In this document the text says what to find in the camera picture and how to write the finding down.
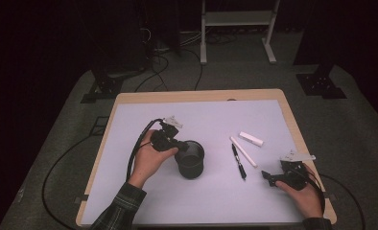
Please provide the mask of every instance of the black pen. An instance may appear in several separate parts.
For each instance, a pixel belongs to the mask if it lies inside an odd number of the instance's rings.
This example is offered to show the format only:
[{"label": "black pen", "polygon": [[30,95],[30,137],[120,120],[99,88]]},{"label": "black pen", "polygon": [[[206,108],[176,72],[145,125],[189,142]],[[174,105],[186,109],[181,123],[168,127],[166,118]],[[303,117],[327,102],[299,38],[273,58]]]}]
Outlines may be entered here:
[{"label": "black pen", "polygon": [[240,170],[241,177],[244,180],[246,180],[247,175],[246,175],[246,172],[244,171],[243,165],[240,163],[240,158],[239,158],[239,155],[237,154],[236,147],[233,144],[231,144],[231,148],[233,149],[234,156],[236,157],[237,163],[239,164],[239,170]]}]

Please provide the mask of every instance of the white eraser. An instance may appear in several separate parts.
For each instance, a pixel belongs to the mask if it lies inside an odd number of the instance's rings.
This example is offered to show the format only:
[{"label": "white eraser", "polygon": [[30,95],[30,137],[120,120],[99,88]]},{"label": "white eraser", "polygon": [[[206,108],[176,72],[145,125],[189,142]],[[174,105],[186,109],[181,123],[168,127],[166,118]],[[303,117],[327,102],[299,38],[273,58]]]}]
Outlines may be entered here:
[{"label": "white eraser", "polygon": [[264,142],[254,136],[249,135],[248,133],[245,132],[240,132],[240,137],[243,138],[244,140],[251,142],[252,144],[262,147]]}]

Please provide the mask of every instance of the wooden table edge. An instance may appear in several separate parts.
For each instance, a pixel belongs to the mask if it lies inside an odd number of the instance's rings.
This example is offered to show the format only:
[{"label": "wooden table edge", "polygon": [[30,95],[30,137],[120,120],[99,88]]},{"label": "wooden table edge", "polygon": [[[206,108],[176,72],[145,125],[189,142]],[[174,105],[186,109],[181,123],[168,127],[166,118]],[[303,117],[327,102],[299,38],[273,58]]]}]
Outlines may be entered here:
[{"label": "wooden table edge", "polygon": [[[143,92],[143,93],[121,93],[117,96],[107,126],[112,123],[114,113],[118,104],[156,104],[156,103],[185,103],[185,102],[218,102],[227,100],[248,101],[248,100],[278,100],[282,110],[282,115],[285,119],[287,127],[292,134],[295,142],[296,150],[301,153],[309,153],[302,133],[297,126],[294,114],[288,104],[285,94],[280,89],[235,89],[235,90],[204,90],[204,91],[173,91],[173,92]],[[91,171],[86,190],[84,194],[90,194],[91,186],[94,182],[94,176],[102,157],[103,149],[108,136],[108,128],[106,128],[105,135],[99,148],[96,160]],[[318,178],[321,188],[324,190],[323,184],[319,177],[318,171],[313,161],[304,162],[311,168]],[[326,198],[326,206],[324,210],[325,216],[334,224],[337,221],[336,213],[328,198]],[[79,226],[83,218],[83,211],[86,205],[86,200],[82,201],[79,209],[76,223]]]}]

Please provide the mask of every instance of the white marker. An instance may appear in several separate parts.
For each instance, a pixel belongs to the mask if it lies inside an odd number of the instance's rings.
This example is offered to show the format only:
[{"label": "white marker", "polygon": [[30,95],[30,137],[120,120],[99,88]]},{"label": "white marker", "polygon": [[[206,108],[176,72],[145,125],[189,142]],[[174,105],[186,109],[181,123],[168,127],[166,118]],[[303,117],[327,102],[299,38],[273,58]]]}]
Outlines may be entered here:
[{"label": "white marker", "polygon": [[249,161],[249,163],[252,165],[252,167],[257,168],[257,164],[249,157],[247,152],[240,146],[240,144],[234,139],[234,137],[230,136],[230,140],[233,143],[234,146],[236,146],[237,149],[240,150],[240,152],[246,157],[246,159]]}]

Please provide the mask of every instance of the person's right hand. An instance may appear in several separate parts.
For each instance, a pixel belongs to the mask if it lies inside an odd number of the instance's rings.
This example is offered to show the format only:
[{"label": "person's right hand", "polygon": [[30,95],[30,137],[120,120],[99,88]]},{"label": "person's right hand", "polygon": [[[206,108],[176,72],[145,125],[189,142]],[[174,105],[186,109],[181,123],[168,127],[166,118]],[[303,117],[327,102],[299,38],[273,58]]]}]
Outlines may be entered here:
[{"label": "person's right hand", "polygon": [[[305,167],[308,173],[311,173],[309,174],[309,177],[313,181],[315,181],[313,171],[307,165],[305,165]],[[294,200],[296,207],[306,219],[323,218],[319,196],[317,194],[317,191],[311,184],[308,183],[306,187],[300,191],[293,189],[286,183],[279,180],[275,182],[275,185],[285,193],[287,193]]]},{"label": "person's right hand", "polygon": [[161,164],[169,157],[175,155],[177,148],[171,148],[165,151],[157,151],[151,145],[151,136],[154,130],[149,130],[142,142],[141,147],[135,155],[134,169],[132,170],[129,184],[142,189],[144,183],[159,169]]}]

